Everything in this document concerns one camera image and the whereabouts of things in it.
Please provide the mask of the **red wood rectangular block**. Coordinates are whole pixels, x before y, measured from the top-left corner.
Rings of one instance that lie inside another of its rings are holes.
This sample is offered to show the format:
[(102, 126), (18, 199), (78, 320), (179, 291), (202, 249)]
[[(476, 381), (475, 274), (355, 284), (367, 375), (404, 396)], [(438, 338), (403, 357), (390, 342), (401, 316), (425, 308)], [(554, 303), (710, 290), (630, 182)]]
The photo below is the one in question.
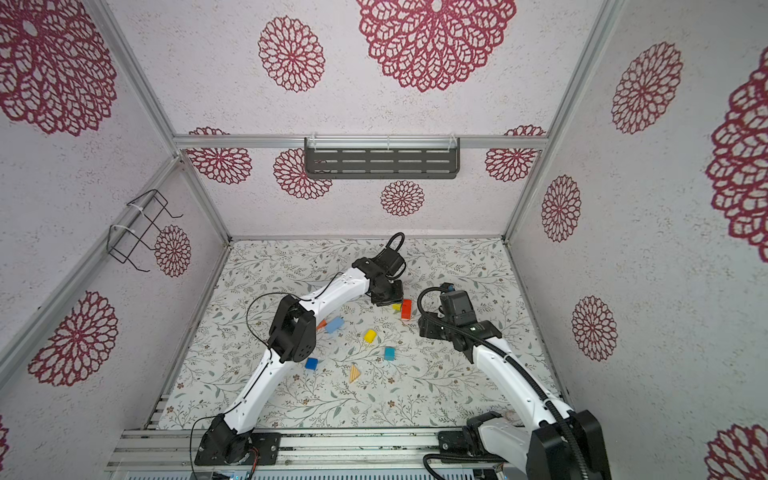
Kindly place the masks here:
[(405, 299), (401, 304), (401, 319), (410, 320), (412, 315), (412, 301)]

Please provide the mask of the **light blue wood block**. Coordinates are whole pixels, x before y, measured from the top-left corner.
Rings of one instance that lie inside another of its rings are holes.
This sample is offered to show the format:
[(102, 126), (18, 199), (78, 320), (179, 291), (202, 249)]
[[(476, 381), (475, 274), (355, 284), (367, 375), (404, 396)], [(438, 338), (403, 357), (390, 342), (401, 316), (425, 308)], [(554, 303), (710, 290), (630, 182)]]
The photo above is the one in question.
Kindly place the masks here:
[(325, 326), (325, 332), (328, 334), (334, 333), (344, 326), (344, 319), (342, 317), (336, 317)]

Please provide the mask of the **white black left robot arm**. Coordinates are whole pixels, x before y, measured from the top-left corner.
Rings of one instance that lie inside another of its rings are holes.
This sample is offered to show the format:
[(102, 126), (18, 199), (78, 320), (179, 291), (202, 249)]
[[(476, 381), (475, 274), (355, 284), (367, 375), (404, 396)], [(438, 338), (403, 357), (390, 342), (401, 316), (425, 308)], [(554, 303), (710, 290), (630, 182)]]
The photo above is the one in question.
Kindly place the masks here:
[(406, 261), (399, 250), (384, 247), (372, 258), (361, 257), (347, 270), (310, 294), (285, 293), (264, 341), (265, 352), (233, 404), (209, 416), (210, 422), (197, 447), (190, 448), (190, 463), (198, 466), (240, 464), (255, 454), (253, 430), (263, 408), (294, 366), (307, 360), (316, 348), (316, 326), (348, 302), (366, 296), (375, 306), (402, 302), (400, 276)]

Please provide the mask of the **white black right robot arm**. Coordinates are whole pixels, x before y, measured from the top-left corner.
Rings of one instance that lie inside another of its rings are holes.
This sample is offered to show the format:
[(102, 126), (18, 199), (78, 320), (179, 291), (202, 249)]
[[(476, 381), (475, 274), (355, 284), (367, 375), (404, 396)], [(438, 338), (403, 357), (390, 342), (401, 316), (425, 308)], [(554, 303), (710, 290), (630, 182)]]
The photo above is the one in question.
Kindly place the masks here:
[(575, 411), (546, 389), (513, 353), (500, 330), (480, 321), (467, 292), (451, 283), (434, 287), (440, 307), (419, 311), (419, 334), (443, 340), (486, 375), (519, 420), (497, 412), (470, 418), (458, 445), (442, 444), (422, 463), (494, 463), (500, 479), (609, 479), (612, 474), (601, 425), (589, 411)]

